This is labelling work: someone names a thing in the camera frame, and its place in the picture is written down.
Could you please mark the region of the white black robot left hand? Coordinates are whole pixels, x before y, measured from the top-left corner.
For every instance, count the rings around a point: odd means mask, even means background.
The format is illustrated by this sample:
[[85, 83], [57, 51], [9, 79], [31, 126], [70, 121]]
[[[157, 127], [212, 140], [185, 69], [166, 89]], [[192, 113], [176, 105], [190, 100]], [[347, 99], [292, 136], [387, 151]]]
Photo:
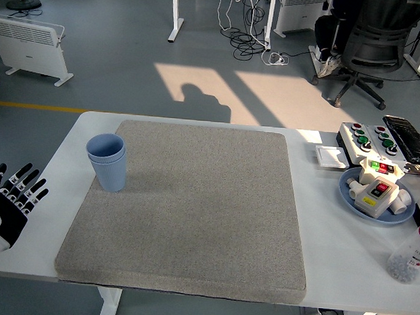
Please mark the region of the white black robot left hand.
[[28, 163], [7, 180], [3, 180], [7, 164], [0, 164], [0, 253], [14, 246], [28, 217], [49, 190], [46, 180], [35, 182], [39, 171]]

